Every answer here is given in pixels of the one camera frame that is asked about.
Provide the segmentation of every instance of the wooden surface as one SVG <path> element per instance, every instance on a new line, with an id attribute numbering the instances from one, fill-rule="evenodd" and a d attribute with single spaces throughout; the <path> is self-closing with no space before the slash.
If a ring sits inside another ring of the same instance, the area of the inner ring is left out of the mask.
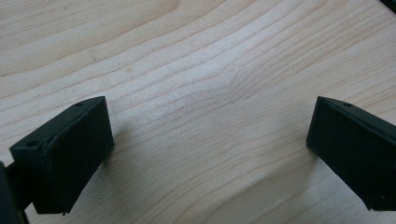
<path id="1" fill-rule="evenodd" d="M 4 0 L 0 161 L 104 95 L 115 150 L 32 223 L 395 223 L 305 147 L 318 95 L 396 124 L 395 60 L 376 0 Z"/>

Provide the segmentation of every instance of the black plastic block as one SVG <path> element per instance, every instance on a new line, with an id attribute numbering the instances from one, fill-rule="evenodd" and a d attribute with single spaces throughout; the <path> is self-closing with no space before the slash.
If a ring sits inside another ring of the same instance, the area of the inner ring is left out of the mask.
<path id="1" fill-rule="evenodd" d="M 396 210 L 396 127 L 349 103 L 319 97 L 307 146 L 368 209 Z"/>
<path id="2" fill-rule="evenodd" d="M 38 214 L 69 213 L 114 146 L 106 98 L 70 106 L 10 148 Z"/>

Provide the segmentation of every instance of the table top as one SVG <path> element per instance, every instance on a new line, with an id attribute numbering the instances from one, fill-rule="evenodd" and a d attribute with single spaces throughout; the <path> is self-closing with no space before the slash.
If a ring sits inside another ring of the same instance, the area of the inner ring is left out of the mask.
<path id="1" fill-rule="evenodd" d="M 396 16 L 375 0 L 0 3 L 0 161 L 104 95 L 116 147 L 31 223 L 390 223 L 305 146 L 319 95 L 396 124 Z"/>

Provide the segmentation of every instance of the screw hole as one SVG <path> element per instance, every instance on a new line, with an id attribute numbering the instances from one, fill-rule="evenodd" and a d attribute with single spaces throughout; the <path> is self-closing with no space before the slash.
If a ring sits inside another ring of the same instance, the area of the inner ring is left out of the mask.
<path id="1" fill-rule="evenodd" d="M 27 147 L 34 147 L 38 145 L 38 141 L 31 141 L 26 144 Z"/>

